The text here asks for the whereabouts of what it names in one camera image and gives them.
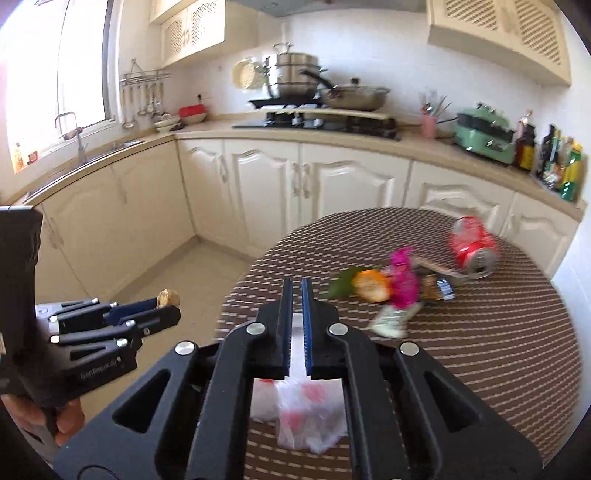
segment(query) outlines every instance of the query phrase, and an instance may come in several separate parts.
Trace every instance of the floor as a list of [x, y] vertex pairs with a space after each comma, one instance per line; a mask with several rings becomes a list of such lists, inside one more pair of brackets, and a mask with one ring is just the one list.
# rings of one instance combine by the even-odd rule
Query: floor
[[181, 297], [181, 320], [176, 327], [144, 339], [138, 368], [82, 398], [86, 419], [105, 408], [181, 340], [207, 345], [213, 339], [224, 298], [250, 268], [250, 262], [211, 244], [191, 241], [138, 279], [115, 300], [119, 303], [155, 297], [171, 288]]

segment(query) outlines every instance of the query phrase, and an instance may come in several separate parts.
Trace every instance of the round table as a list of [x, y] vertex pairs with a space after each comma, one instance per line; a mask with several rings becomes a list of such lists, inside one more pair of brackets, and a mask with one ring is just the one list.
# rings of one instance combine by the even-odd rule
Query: round table
[[[437, 212], [379, 208], [336, 213], [301, 227], [257, 260], [228, 295], [217, 340], [254, 319], [260, 305], [279, 298], [283, 277], [312, 277], [316, 297], [335, 274], [352, 265], [380, 265], [398, 247], [455, 267], [447, 244], [454, 219]], [[570, 423], [579, 395], [577, 341], [561, 298], [517, 247], [498, 238], [500, 260], [488, 278], [456, 289], [456, 299], [424, 307], [409, 324], [419, 343], [526, 435], [547, 462]], [[372, 340], [397, 345], [367, 327], [380, 305], [359, 297], [330, 301], [343, 323], [365, 329]], [[325, 455], [277, 448], [273, 425], [251, 423], [245, 475], [252, 479], [348, 479], [348, 442]]]

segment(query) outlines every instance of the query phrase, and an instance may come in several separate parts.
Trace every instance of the window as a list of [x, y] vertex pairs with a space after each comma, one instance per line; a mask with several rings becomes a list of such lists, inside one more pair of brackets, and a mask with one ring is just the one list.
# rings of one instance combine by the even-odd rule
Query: window
[[16, 171], [73, 130], [111, 117], [107, 53], [113, 0], [25, 0], [2, 28], [8, 141]]

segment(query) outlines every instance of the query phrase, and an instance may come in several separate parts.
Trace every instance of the yellow label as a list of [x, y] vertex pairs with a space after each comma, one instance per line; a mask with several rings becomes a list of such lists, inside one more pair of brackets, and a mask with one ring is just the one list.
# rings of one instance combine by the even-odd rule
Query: yellow label
[[575, 163], [571, 163], [570, 165], [567, 165], [567, 167], [564, 171], [564, 177], [562, 180], [562, 184], [564, 185], [568, 181], [574, 181], [574, 182], [579, 181], [580, 173], [581, 173], [581, 162], [576, 161]]
[[521, 153], [521, 161], [519, 162], [519, 166], [526, 170], [531, 170], [533, 162], [534, 147], [523, 147], [523, 152]]

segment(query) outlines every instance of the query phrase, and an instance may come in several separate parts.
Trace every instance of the green leaf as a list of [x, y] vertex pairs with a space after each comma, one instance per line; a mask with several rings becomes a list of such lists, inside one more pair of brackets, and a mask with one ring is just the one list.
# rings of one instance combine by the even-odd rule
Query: green leaf
[[330, 299], [345, 299], [355, 294], [353, 278], [359, 272], [371, 270], [373, 267], [350, 267], [341, 271], [337, 277], [330, 282], [327, 297]]

